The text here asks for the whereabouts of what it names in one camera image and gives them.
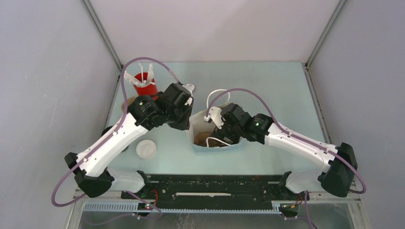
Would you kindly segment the white paper bag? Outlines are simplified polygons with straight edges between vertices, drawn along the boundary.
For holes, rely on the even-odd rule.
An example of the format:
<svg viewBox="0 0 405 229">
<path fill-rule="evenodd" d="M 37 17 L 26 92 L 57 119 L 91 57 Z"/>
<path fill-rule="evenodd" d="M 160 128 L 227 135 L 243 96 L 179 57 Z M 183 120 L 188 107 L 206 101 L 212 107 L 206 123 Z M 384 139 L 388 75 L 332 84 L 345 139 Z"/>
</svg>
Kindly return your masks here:
<svg viewBox="0 0 405 229">
<path fill-rule="evenodd" d="M 224 89 L 211 91 L 206 97 L 206 106 L 203 110 L 191 115 L 190 127 L 186 131 L 192 149 L 196 154 L 208 155 L 216 153 L 242 150 L 245 146 L 242 138 L 235 138 L 229 133 L 222 133 L 225 126 L 218 128 L 213 121 L 206 122 L 206 111 L 212 101 L 211 96 L 223 92 Z"/>
</svg>

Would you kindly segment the brown cardboard cup carrier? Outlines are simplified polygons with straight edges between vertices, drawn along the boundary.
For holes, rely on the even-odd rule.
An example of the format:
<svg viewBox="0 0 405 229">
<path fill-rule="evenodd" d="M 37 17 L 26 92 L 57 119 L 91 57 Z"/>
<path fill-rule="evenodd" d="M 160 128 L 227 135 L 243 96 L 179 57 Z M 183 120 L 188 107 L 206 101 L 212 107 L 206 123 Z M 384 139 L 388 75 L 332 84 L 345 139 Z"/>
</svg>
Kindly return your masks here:
<svg viewBox="0 0 405 229">
<path fill-rule="evenodd" d="M 200 132 L 194 137 L 193 143 L 202 147 L 225 147 L 231 144 L 226 142 L 224 136 L 219 133 Z"/>
</svg>

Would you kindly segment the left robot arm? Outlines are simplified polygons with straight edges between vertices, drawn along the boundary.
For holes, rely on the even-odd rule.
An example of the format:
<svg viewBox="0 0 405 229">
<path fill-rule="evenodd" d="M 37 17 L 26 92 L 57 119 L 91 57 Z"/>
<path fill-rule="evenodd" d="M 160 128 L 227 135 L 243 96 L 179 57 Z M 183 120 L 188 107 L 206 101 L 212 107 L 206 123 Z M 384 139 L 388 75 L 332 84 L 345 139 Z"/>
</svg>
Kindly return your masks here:
<svg viewBox="0 0 405 229">
<path fill-rule="evenodd" d="M 116 171 L 110 162 L 132 142 L 154 128 L 167 124 L 181 131 L 190 127 L 193 84 L 172 83 L 164 92 L 137 97 L 119 121 L 87 150 L 68 153 L 64 160 L 78 187 L 90 198 L 109 190 L 137 193 L 149 182 L 145 173 Z"/>
</svg>

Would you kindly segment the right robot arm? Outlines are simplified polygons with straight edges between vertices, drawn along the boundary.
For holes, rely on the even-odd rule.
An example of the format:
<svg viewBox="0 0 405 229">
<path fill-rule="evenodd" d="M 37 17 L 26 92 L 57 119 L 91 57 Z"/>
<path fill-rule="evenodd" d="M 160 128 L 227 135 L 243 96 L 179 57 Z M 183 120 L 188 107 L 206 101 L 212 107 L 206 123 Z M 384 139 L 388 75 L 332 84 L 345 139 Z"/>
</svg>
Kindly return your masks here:
<svg viewBox="0 0 405 229">
<path fill-rule="evenodd" d="M 234 103 L 224 108 L 209 108 L 204 119 L 237 139 L 278 147 L 311 161 L 315 165 L 313 170 L 283 174 L 279 186 L 293 193 L 302 193 L 314 185 L 341 198 L 352 192 L 358 165 L 353 147 L 347 143 L 336 146 L 315 141 L 289 130 L 265 114 L 251 116 Z"/>
</svg>

